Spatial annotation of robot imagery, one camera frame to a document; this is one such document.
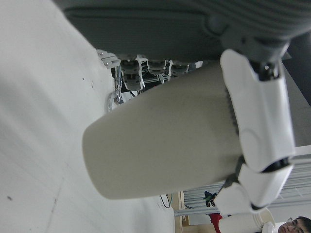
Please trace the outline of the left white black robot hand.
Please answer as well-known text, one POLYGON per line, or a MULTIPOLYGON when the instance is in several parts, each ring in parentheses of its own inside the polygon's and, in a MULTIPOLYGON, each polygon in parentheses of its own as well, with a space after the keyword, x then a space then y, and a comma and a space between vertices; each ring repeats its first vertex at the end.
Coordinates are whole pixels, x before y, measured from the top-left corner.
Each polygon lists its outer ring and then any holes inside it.
POLYGON ((95 48, 141 88, 139 62, 179 78, 143 93, 83 134, 85 165, 109 199, 148 197, 225 180, 223 214, 273 202, 295 153, 281 58, 311 29, 308 0, 58 0, 95 48))

